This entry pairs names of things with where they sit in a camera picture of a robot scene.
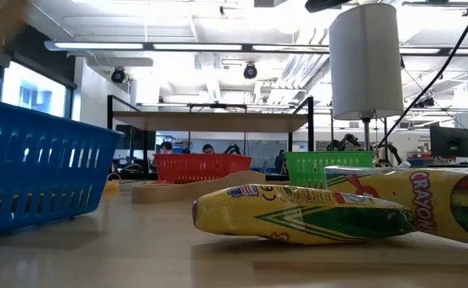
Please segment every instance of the white cylinder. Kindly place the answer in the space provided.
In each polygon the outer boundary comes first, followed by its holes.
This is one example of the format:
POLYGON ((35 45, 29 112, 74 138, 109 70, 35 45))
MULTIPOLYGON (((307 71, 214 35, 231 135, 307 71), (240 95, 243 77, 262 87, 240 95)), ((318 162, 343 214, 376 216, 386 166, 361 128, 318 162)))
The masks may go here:
POLYGON ((330 26, 333 116, 359 120, 399 115, 402 108, 397 12, 387 4, 360 5, 330 26))

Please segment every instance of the wooden block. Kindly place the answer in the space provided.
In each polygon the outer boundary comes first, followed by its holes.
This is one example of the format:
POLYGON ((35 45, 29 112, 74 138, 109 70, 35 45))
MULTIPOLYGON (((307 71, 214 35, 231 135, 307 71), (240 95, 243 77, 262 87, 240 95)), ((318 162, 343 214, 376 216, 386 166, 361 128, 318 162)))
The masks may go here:
POLYGON ((264 184, 266 176, 259 172, 237 172, 224 178, 188 184, 149 184, 132 186, 132 203, 193 201, 205 194, 232 186, 264 184))

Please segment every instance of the glass wall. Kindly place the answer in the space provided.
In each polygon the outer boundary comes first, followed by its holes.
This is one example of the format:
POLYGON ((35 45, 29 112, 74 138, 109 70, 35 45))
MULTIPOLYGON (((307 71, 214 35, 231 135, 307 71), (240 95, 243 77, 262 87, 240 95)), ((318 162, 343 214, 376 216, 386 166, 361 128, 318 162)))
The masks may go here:
POLYGON ((63 117, 66 88, 15 62, 4 70, 4 103, 63 117))

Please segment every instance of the ceiling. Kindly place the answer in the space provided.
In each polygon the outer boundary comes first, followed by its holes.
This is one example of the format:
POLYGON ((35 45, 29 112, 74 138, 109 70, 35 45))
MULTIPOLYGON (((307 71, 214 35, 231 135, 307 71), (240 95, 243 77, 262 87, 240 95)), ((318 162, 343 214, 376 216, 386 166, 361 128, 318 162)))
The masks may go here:
MULTIPOLYGON (((304 10, 306 0, 275 1, 283 3, 260 7, 268 1, 33 0, 28 22, 59 41, 327 44, 327 27, 339 13, 355 5, 376 2, 350 2, 341 9, 309 14, 304 10)), ((403 46, 453 46, 468 23, 468 17, 462 16, 465 8, 409 7, 403 6, 402 1, 384 2, 398 11, 403 46)), ((468 45, 468 35, 464 45, 468 45)), ((214 73, 200 69, 197 53, 190 52, 96 52, 86 56, 88 64, 104 75, 112 71, 108 63, 113 60, 116 63, 127 58, 153 59, 153 66, 130 70, 132 77, 157 75, 160 95, 171 101, 177 101, 180 95, 184 102, 193 95, 202 101, 204 92, 205 96, 207 91, 210 94, 211 87, 222 92, 220 95, 225 99, 220 98, 220 102, 262 103, 269 98, 269 104, 287 104, 306 95, 315 96, 322 104, 330 101, 327 56, 216 54, 214 73), (255 80, 242 76, 247 62, 254 62, 258 69, 255 80), (287 90, 273 92, 272 88, 287 90)), ((419 86, 427 85, 446 58, 403 60, 407 70, 402 72, 403 94, 408 99, 421 91, 419 86)), ((437 100, 452 98, 453 88, 466 80, 468 57, 455 58, 433 88, 433 94, 437 100)))

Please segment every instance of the table surface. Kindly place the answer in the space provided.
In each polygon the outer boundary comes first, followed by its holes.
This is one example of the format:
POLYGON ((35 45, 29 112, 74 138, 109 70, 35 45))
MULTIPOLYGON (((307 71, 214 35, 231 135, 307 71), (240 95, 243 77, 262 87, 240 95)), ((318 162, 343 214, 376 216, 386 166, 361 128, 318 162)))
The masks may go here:
POLYGON ((468 245, 413 233, 285 245, 203 233, 189 202, 105 196, 73 221, 0 236, 0 287, 468 287, 468 245))

